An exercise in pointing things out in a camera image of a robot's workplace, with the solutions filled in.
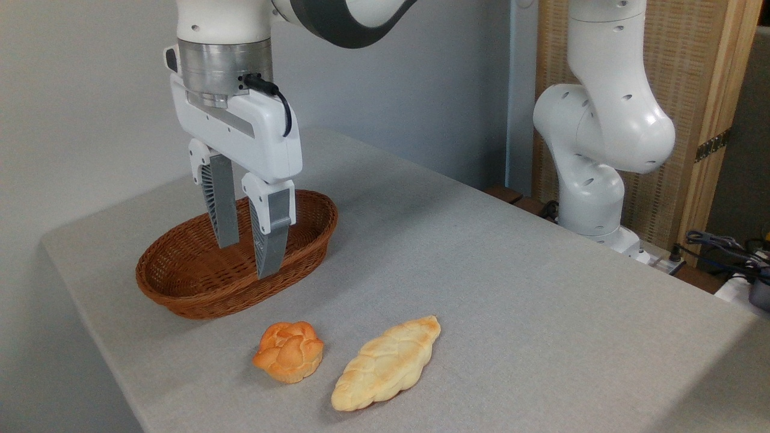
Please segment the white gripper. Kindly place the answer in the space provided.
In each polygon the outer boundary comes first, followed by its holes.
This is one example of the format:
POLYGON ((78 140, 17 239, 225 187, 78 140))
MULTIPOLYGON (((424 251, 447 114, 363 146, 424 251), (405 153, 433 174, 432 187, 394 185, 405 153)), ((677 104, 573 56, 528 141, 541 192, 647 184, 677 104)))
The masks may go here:
POLYGON ((164 56, 177 118, 195 138, 189 143, 192 178, 203 191, 217 243, 226 248, 239 242, 233 160, 251 172, 242 188, 257 274, 267 278, 280 270, 289 228, 297 222, 289 179, 303 167, 294 112, 280 97, 248 87, 248 76, 272 81, 271 49, 168 47, 164 56))

